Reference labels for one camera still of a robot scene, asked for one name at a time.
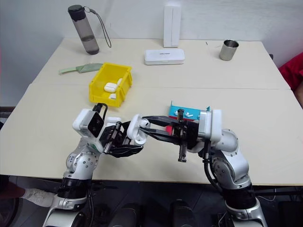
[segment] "bottle cap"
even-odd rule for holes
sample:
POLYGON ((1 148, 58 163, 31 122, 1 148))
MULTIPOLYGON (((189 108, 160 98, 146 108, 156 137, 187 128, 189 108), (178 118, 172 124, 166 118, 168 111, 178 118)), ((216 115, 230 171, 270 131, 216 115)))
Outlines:
POLYGON ((86 17, 85 10, 81 5, 69 6, 68 13, 74 21, 83 20, 86 17))

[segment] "yellow bin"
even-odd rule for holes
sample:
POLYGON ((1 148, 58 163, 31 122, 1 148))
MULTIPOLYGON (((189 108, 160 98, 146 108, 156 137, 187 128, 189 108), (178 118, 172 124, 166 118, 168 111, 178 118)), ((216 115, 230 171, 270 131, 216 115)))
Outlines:
POLYGON ((89 84, 89 100, 93 103, 106 103, 119 107, 125 100, 126 93, 133 83, 130 66, 105 62, 89 84), (117 83, 122 78, 115 94, 116 99, 110 99, 112 94, 104 90, 106 83, 117 83))

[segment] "gray water bottle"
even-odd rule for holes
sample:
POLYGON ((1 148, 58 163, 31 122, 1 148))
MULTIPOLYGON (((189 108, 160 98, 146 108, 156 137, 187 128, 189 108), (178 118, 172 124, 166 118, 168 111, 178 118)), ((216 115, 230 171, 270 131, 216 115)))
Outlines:
POLYGON ((76 27, 76 30, 78 32, 78 35, 80 36, 80 39, 83 43, 86 52, 89 54, 99 53, 99 46, 95 39, 94 33, 91 30, 83 6, 69 6, 68 13, 72 18, 72 21, 76 27))

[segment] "white rectangular box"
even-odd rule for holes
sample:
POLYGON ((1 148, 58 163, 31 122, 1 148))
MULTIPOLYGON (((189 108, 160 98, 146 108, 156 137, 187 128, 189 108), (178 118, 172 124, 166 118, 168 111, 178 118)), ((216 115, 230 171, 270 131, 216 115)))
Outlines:
POLYGON ((181 6, 164 7, 164 47, 177 47, 180 38, 181 6))
POLYGON ((182 49, 146 50, 146 65, 183 64, 185 54, 182 49))

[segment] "stainless steel cup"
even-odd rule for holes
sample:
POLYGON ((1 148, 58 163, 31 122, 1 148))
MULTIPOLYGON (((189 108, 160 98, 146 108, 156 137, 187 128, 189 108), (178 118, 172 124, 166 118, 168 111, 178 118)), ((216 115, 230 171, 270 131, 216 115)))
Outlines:
POLYGON ((233 55, 235 54, 238 46, 239 44, 235 40, 231 40, 231 39, 225 40, 222 49, 220 51, 219 57, 224 61, 230 61, 233 55))

